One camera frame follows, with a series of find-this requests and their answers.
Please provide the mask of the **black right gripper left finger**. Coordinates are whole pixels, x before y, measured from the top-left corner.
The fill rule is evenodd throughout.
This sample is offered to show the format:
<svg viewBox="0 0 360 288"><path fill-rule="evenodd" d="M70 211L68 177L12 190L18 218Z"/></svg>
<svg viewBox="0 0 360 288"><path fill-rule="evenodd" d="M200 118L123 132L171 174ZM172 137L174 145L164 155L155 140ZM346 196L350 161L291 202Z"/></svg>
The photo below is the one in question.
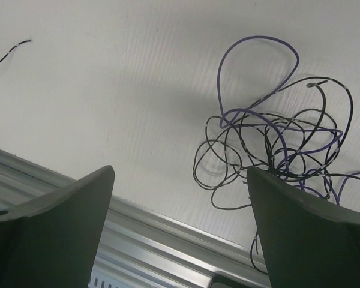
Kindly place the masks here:
<svg viewBox="0 0 360 288"><path fill-rule="evenodd" d="M0 211L0 287L87 287L114 181L104 166Z"/></svg>

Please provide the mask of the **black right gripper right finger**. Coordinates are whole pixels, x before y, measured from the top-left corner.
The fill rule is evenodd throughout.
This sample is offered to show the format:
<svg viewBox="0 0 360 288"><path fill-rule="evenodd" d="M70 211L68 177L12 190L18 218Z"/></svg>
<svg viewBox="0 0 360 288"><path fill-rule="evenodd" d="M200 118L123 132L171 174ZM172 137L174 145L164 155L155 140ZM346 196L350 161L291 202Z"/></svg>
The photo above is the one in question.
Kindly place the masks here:
<svg viewBox="0 0 360 288"><path fill-rule="evenodd" d="M360 212L256 167L247 180L272 287L360 287Z"/></svg>

